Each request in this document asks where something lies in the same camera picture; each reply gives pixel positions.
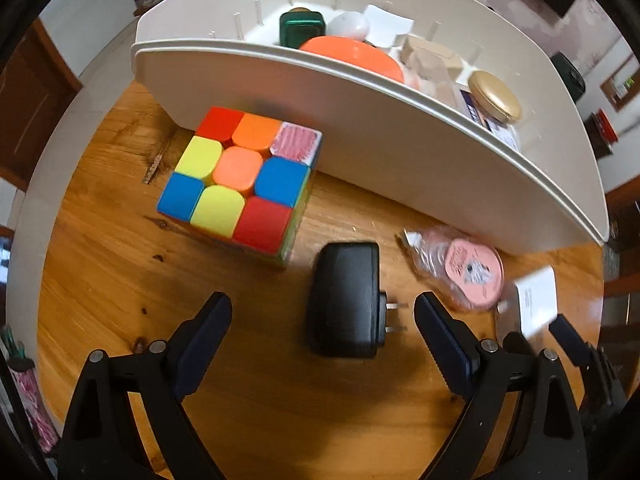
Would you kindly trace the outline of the white USB charger block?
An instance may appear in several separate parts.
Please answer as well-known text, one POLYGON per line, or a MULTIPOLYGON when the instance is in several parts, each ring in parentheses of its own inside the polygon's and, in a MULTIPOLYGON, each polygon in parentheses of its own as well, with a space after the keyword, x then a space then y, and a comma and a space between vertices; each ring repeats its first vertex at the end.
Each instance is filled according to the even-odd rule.
POLYGON ((555 273, 552 266, 509 282, 495 312, 498 343, 510 333, 520 333, 536 350, 542 349, 544 333, 558 315, 555 273))

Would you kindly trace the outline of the pink correction tape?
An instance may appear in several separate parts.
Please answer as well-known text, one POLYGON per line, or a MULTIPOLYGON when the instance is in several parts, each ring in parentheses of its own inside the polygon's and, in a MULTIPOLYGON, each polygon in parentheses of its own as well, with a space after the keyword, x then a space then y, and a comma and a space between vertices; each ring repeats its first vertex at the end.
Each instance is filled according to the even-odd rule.
POLYGON ((414 274, 435 280, 457 310, 488 311, 498 304, 504 271, 492 246, 450 226, 402 230, 399 241, 414 274))

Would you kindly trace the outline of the black power adapter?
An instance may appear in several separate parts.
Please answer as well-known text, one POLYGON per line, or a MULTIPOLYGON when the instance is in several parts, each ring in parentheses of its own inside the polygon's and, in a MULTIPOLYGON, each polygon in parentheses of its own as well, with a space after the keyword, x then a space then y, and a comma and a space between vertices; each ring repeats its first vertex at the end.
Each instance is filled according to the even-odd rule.
POLYGON ((388 334, 405 333, 387 313, 405 307, 380 287, 375 242, 326 244, 314 263, 305 318, 307 344, 317 356, 372 359, 388 334))

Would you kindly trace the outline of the multicolour puzzle cube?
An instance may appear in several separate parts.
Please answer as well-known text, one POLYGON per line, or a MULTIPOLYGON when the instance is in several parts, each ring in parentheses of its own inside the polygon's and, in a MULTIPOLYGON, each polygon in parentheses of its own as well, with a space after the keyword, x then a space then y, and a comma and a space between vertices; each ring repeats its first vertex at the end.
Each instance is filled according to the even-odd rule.
POLYGON ((156 211, 185 229, 285 264, 310 195, 322 133, 211 107, 156 211))

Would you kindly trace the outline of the gold round compact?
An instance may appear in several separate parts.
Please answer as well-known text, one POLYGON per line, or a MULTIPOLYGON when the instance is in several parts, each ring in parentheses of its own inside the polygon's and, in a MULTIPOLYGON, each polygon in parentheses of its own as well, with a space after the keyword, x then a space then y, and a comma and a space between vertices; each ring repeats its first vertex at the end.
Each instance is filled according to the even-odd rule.
POLYGON ((523 115, 520 101, 499 78, 484 70, 474 70, 468 79, 469 90, 477 104, 492 118, 514 124, 523 115))

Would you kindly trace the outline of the labelled clear plastic box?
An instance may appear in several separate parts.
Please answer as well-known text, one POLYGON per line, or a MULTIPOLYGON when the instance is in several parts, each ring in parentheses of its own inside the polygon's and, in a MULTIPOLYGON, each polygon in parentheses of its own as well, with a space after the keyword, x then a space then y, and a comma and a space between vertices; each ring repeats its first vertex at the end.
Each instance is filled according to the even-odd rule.
POLYGON ((514 151, 521 151, 520 139, 515 129, 499 122, 482 111, 480 106, 474 100, 468 89, 460 88, 458 90, 462 103, 462 112, 468 116, 473 122, 485 128, 492 136, 500 140, 503 144, 510 146, 514 151))

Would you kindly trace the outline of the clear plastic card box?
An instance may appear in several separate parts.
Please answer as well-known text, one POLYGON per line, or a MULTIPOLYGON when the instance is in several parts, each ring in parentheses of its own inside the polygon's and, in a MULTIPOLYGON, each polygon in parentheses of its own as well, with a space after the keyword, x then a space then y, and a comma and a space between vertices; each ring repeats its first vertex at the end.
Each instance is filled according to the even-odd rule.
POLYGON ((441 58, 428 51, 413 51, 401 64, 407 86, 450 108, 460 108, 458 89, 441 58))

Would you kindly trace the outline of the beige wooden piece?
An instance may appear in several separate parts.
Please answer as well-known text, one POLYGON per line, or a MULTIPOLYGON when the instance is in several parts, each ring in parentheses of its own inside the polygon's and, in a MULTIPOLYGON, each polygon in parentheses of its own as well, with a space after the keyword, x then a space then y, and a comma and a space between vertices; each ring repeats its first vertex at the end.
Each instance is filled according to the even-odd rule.
POLYGON ((451 80, 462 73, 463 61, 460 55, 442 44, 410 35, 399 53, 400 62, 415 70, 425 78, 430 70, 446 70, 451 80))

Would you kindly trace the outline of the orange round case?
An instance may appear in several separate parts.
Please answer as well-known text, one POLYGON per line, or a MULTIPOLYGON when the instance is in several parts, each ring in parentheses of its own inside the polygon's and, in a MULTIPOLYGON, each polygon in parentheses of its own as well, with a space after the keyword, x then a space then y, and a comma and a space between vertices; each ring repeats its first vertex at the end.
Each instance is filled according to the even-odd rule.
POLYGON ((340 36, 318 36, 307 40, 299 50, 368 70, 400 84, 405 82, 404 73, 393 58, 363 41, 340 36))

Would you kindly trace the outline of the white gua sha board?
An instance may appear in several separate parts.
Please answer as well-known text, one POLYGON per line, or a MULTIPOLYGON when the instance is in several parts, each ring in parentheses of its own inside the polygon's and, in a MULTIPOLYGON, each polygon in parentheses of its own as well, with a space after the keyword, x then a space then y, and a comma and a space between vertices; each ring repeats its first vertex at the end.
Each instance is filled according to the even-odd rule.
POLYGON ((373 4, 364 9, 363 16, 369 23, 366 40, 379 49, 400 47, 413 29, 414 21, 411 18, 393 14, 373 4))

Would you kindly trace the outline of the green square perfume bottle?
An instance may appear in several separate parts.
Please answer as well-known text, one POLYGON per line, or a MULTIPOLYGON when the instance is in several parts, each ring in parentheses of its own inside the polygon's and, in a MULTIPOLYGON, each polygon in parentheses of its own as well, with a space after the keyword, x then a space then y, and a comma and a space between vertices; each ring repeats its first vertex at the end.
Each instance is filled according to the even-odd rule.
POLYGON ((299 49, 306 41, 326 34, 326 21, 317 11, 303 6, 284 12, 279 20, 281 47, 299 49))

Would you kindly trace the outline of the black speaker box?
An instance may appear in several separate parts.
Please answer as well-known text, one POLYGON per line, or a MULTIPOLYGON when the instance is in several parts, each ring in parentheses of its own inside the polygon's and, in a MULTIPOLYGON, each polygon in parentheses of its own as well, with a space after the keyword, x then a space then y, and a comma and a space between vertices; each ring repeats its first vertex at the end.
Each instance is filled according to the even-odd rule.
POLYGON ((562 52, 556 52, 550 58, 551 63, 560 75, 573 102, 576 103, 586 93, 584 77, 572 61, 562 52))

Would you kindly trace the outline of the white plastic storage bin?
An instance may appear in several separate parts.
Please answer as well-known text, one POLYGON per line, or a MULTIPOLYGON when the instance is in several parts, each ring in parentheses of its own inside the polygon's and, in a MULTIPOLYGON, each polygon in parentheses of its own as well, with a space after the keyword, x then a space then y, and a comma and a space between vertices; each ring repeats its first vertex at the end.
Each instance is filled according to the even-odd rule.
POLYGON ((560 75, 475 0, 165 0, 138 21, 131 63, 178 126, 195 129, 224 106, 317 129, 325 174, 510 254, 610 235, 599 168, 560 75), (332 15, 370 4, 503 81, 524 108, 518 147, 406 84, 279 44, 294 6, 332 15))

